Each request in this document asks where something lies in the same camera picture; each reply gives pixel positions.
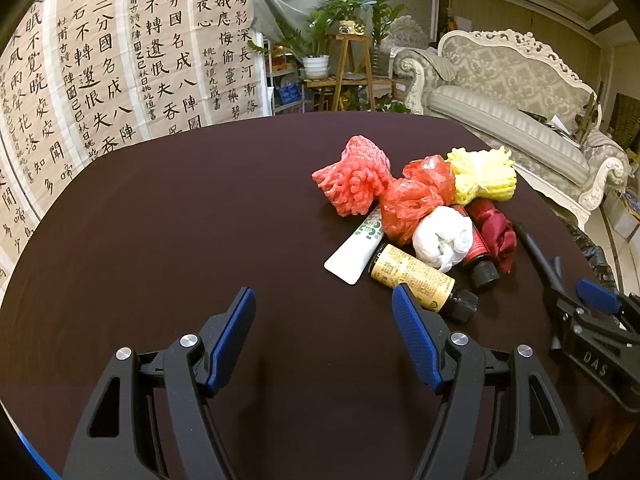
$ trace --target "white tube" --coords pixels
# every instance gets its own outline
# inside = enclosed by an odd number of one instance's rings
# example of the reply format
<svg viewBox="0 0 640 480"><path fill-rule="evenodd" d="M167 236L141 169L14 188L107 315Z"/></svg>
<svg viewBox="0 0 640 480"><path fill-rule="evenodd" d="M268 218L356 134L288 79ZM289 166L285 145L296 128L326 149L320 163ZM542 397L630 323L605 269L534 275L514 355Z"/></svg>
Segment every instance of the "white tube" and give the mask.
<svg viewBox="0 0 640 480"><path fill-rule="evenodd" d="M357 231L324 263L324 268L355 285L382 240L382 212L375 208Z"/></svg>

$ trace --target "black plastic bag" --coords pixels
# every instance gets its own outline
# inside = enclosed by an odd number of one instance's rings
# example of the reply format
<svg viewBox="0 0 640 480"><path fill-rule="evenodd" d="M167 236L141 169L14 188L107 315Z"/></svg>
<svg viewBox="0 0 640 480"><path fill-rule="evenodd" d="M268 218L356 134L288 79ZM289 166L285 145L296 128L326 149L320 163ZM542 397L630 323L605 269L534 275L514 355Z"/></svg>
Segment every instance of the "black plastic bag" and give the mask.
<svg viewBox="0 0 640 480"><path fill-rule="evenodd" d="M580 247L582 255L587 258L593 273L596 275L598 282L601 286L608 288L609 290L617 291L616 280L613 276L613 270L607 263L607 259L604 255L602 247L594 244L591 239L578 229L575 225L571 224L564 218L561 218L562 223L574 237L575 243Z"/></svg>

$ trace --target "white cloth ball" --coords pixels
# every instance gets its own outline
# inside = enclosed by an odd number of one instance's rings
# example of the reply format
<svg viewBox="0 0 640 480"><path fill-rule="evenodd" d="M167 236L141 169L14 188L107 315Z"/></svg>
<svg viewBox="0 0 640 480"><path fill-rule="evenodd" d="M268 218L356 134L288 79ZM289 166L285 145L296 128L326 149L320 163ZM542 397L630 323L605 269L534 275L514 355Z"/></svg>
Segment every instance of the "white cloth ball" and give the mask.
<svg viewBox="0 0 640 480"><path fill-rule="evenodd" d="M474 242L471 218L439 206L418 224L413 242L419 260L440 272L449 272L465 258Z"/></svg>

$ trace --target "sofa cushion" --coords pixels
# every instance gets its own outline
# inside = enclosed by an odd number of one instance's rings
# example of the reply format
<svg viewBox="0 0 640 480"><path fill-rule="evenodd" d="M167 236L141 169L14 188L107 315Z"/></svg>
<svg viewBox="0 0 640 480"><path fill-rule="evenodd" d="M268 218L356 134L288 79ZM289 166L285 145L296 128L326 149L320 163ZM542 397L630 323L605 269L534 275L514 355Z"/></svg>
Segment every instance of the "sofa cushion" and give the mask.
<svg viewBox="0 0 640 480"><path fill-rule="evenodd" d="M589 177L589 165L578 148L515 108L451 85L431 92L428 105L532 156L578 186Z"/></svg>

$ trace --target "calligraphy scroll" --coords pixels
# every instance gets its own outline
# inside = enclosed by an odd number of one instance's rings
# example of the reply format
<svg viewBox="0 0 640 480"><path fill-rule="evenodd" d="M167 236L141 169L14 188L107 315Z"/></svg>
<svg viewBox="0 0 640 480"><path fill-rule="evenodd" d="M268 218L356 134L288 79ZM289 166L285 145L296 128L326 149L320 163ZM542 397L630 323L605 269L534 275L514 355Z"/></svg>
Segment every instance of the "calligraphy scroll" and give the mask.
<svg viewBox="0 0 640 480"><path fill-rule="evenodd" d="M36 0L0 56L0 287L66 185L142 140L264 113L251 0Z"/></svg>

